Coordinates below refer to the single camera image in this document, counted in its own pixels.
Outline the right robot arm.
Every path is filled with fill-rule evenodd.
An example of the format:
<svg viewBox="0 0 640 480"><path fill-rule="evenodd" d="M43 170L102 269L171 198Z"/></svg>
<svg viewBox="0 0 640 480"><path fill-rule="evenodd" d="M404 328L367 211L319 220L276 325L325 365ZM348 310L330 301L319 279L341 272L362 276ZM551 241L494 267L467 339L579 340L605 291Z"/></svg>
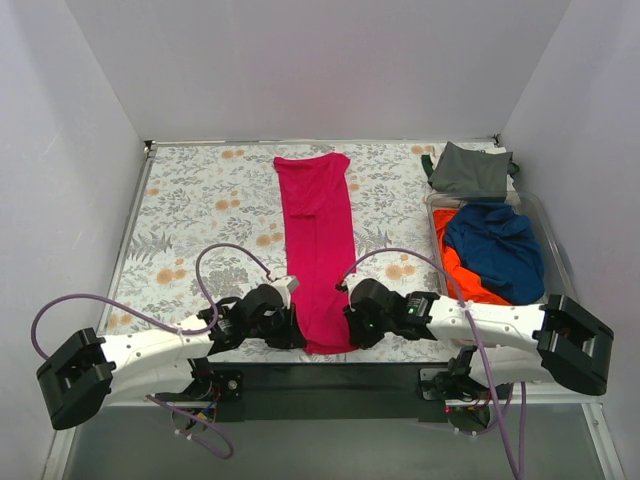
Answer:
<svg viewBox="0 0 640 480"><path fill-rule="evenodd" d="M460 347L435 380L464 397L490 385L554 381L589 396L607 391L613 330L579 303L552 295L544 304L459 302L433 292L405 296L375 279L337 285L352 345L368 349L392 333L406 340L451 341Z"/></svg>

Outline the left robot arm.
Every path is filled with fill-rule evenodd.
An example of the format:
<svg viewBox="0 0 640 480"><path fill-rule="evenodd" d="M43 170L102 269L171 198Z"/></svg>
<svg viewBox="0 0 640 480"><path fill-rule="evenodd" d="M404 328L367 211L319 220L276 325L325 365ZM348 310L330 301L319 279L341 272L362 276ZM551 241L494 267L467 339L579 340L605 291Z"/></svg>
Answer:
<svg viewBox="0 0 640 480"><path fill-rule="evenodd" d="M211 358L247 339L284 350L305 346L292 300L298 285L286 276L244 297L223 298L175 325L138 333L76 331L36 373L52 427L67 430L108 405L147 396L181 403L241 400L243 372Z"/></svg>

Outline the pink t-shirt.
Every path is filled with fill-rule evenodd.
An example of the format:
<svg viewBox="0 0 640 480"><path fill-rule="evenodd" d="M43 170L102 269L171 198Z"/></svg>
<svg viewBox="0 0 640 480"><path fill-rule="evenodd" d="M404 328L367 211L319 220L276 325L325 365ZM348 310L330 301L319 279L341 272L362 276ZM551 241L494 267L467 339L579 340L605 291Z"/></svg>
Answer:
<svg viewBox="0 0 640 480"><path fill-rule="evenodd" d="M287 273L299 281L293 293L298 326L312 354L354 349L343 308L347 295L336 288L355 262L352 208L341 153L291 160L274 159L285 231Z"/></svg>

